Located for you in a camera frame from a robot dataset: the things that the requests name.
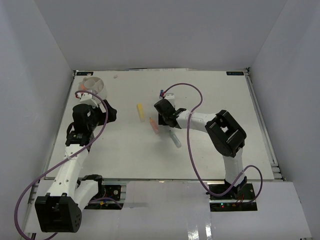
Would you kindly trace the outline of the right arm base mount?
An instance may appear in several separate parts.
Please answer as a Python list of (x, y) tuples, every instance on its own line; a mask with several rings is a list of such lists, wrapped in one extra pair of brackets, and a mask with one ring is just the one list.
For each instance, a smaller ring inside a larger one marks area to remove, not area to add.
[(219, 197), (209, 195), (210, 211), (212, 213), (256, 212), (258, 210), (256, 201), (249, 203), (255, 196), (252, 183), (247, 183), (237, 194), (230, 191)]

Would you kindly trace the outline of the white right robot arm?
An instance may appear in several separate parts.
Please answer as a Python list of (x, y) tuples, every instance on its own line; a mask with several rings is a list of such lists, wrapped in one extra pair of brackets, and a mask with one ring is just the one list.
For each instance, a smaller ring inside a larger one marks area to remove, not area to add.
[[(209, 114), (192, 112), (185, 108), (175, 109), (165, 98), (155, 103), (154, 107), (166, 126), (187, 130), (187, 148), (191, 165), (207, 194), (214, 197), (227, 195), (233, 200), (242, 196), (243, 186), (247, 183), (242, 160), (247, 134), (233, 116), (227, 110)], [(201, 179), (192, 156), (190, 130), (207, 133), (215, 149), (222, 155), (225, 169), (224, 185), (226, 186), (224, 192), (212, 192)]]

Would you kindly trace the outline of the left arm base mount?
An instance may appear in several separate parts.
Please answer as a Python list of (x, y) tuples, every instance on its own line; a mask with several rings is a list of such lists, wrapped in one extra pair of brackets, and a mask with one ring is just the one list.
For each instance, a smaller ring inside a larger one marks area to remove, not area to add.
[(96, 200), (98, 198), (103, 198), (103, 200), (98, 200), (92, 203), (89, 203), (85, 209), (86, 210), (121, 210), (123, 203), (120, 203), (121, 200), (121, 185), (115, 184), (106, 184), (104, 178), (98, 174), (86, 175), (81, 180), (78, 180), (77, 183), (80, 184), (86, 180), (93, 180), (98, 182), (98, 193), (91, 199)]

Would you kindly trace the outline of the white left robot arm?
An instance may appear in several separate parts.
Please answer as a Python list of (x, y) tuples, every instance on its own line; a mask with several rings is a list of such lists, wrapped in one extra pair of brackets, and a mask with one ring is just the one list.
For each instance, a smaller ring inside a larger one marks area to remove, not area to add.
[(72, 109), (73, 121), (67, 128), (65, 157), (67, 161), (44, 196), (38, 196), (34, 207), (40, 229), (45, 233), (76, 233), (82, 222), (82, 211), (91, 199), (105, 196), (102, 176), (86, 175), (79, 180), (83, 163), (90, 153), (94, 130), (117, 119), (117, 111), (103, 100), (107, 111), (85, 103)]

